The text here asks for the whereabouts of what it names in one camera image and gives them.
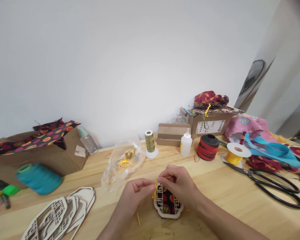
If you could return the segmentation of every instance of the scissors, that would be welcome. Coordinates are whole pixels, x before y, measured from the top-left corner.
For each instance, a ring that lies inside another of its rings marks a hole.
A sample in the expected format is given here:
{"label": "scissors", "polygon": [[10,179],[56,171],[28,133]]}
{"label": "scissors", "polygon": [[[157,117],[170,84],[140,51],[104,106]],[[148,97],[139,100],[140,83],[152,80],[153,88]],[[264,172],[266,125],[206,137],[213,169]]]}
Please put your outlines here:
{"label": "scissors", "polygon": [[[300,189],[294,185],[292,182],[290,182],[288,179],[282,177],[281,175],[277,174],[277,173],[274,173],[274,172],[271,172],[271,171],[267,171],[267,170],[263,170],[263,169],[255,169],[255,168],[250,168],[250,170],[246,170],[246,169],[242,169],[242,168],[239,168],[239,167],[236,167],[230,163],[227,163],[227,162],[224,162],[226,165],[228,165],[229,167],[233,168],[234,170],[237,170],[238,172],[241,172],[245,175],[247,175],[252,181],[255,182],[255,184],[263,191],[265,192],[266,194],[268,194],[270,197],[272,197],[274,200],[282,203],[283,205],[286,205],[286,206],[289,206],[289,207],[292,207],[292,208],[296,208],[296,209],[300,209],[300,198],[295,195],[295,193],[300,193]],[[279,178],[281,178],[283,181],[285,181],[286,183],[288,183],[291,187],[293,187],[293,189],[290,189],[290,188],[287,188],[275,181],[273,181],[272,179],[260,174],[259,172],[265,172],[265,173],[268,173],[268,174],[271,174],[271,175],[274,175],[274,176],[277,176]],[[260,181],[259,179],[256,179],[253,174],[255,175],[258,175],[260,177],[262,177],[263,179],[266,179],[267,181],[273,183],[273,184],[270,184],[270,183],[267,183],[267,182],[263,182],[263,181]],[[283,192],[291,197],[293,197],[297,202],[298,204],[292,204],[292,203],[289,203],[289,202],[286,202],[284,200],[282,200],[281,198],[278,198],[277,196],[275,196],[274,194],[272,194],[271,192],[269,192],[263,185],[265,186],[268,186],[268,187],[271,187],[273,189],[276,189],[280,192]]]}

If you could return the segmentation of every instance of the plastic bag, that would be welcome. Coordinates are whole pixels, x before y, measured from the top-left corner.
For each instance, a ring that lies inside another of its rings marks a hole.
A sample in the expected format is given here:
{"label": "plastic bag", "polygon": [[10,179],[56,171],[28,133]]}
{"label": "plastic bag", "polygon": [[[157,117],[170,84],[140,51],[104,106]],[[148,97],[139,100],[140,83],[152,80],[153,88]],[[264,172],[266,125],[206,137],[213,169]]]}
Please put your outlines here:
{"label": "plastic bag", "polygon": [[189,123],[189,115],[183,116],[180,113],[177,113],[170,119],[169,123],[187,124]]}
{"label": "plastic bag", "polygon": [[136,172],[144,163],[146,152],[138,140],[117,142],[110,156],[101,184],[110,192],[117,192],[130,174]]}

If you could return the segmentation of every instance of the clear plastic bottle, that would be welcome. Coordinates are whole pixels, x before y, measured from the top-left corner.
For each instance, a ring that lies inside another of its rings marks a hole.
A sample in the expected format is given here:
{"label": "clear plastic bottle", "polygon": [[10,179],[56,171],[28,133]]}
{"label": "clear plastic bottle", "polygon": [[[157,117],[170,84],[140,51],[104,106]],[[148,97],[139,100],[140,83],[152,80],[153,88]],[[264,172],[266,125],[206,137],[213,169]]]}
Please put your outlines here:
{"label": "clear plastic bottle", "polygon": [[86,147],[90,155],[96,154],[99,152],[99,148],[93,138],[83,129],[78,128],[79,134],[81,136],[80,140],[83,145]]}
{"label": "clear plastic bottle", "polygon": [[190,129],[188,128],[187,132],[181,138],[180,145],[180,154],[182,157],[189,157],[192,145],[191,134],[189,133]]}

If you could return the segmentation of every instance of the white glue bottle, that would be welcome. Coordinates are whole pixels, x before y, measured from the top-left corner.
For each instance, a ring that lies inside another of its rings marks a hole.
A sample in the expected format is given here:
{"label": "white glue bottle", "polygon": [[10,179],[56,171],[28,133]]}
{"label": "white glue bottle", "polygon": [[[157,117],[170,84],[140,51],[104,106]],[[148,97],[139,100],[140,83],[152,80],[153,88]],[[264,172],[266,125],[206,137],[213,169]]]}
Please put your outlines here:
{"label": "white glue bottle", "polygon": [[182,157],[189,157],[192,145],[191,134],[189,133],[190,129],[188,128],[187,132],[181,138],[180,145],[180,154]]}

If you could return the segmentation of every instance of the hand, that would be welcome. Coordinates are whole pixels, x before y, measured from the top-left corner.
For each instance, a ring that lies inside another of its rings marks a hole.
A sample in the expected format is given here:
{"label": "hand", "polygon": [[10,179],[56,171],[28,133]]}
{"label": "hand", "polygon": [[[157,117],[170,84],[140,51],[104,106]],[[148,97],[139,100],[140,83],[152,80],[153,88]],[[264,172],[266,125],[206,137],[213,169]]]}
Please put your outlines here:
{"label": "hand", "polygon": [[127,182],[113,215],[133,217],[143,200],[155,190],[155,182],[139,178]]}
{"label": "hand", "polygon": [[184,167],[168,165],[157,181],[165,186],[182,204],[195,210],[202,193]]}

